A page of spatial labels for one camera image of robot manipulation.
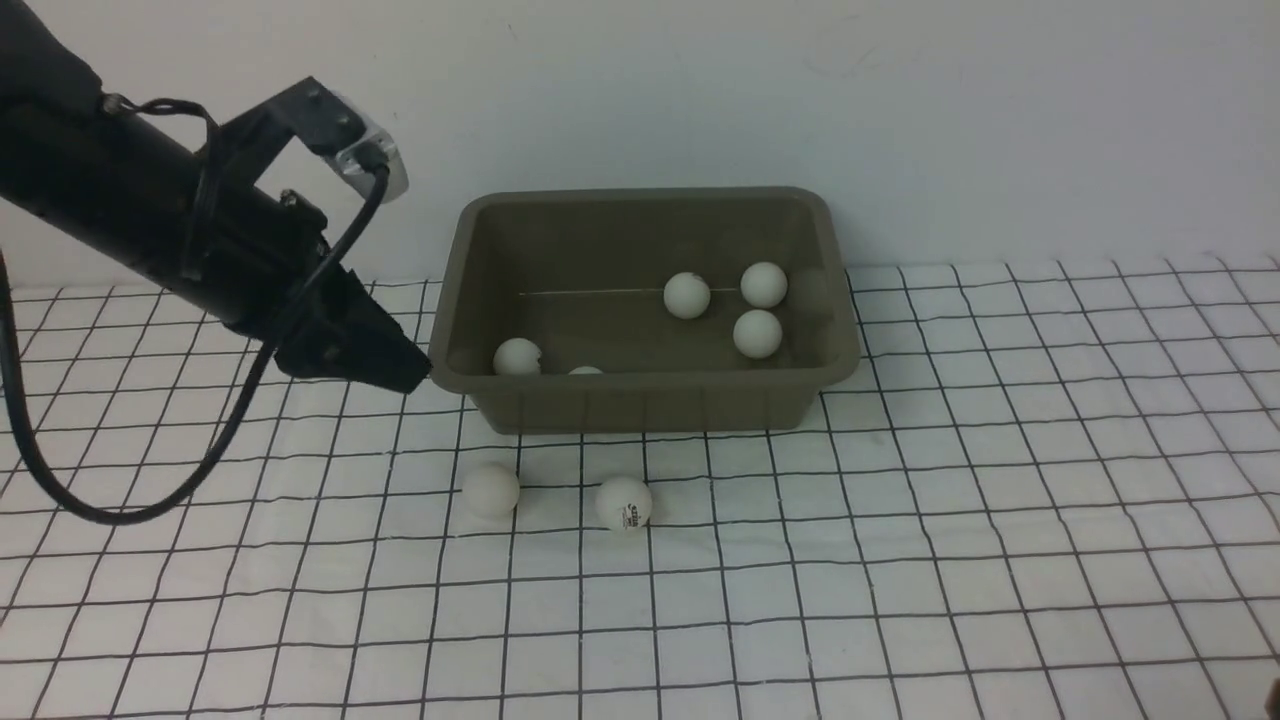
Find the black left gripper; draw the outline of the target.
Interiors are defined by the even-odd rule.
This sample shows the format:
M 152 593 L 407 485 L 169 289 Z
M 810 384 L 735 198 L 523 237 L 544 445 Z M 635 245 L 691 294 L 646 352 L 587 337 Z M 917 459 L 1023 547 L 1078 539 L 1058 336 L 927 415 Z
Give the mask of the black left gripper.
M 335 94 L 305 78 L 211 131 L 200 154 L 195 266 L 204 282 L 244 304 L 223 318 L 225 325 L 279 343 L 275 364 L 287 375 L 410 395 L 429 377 L 430 359 L 340 269 L 376 210 L 376 181 L 370 199 L 358 195 L 364 204 L 334 243 L 315 205 L 293 191 L 271 199 L 257 186 L 291 142 L 324 161 L 342 140 L 357 137 L 339 126 Z

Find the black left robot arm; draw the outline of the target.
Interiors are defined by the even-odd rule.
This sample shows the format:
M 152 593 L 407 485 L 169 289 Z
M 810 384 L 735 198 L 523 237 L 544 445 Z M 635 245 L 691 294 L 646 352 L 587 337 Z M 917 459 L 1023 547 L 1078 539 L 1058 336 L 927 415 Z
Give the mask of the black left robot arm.
M 271 343 L 282 372 L 407 395 L 426 354 L 332 254 L 326 218 L 259 179 L 292 141 L 362 199 L 343 242 L 399 197 L 390 135 L 308 77 L 227 123 L 196 102 L 129 102 L 23 1 L 3 4 L 3 197 L 133 273 Z

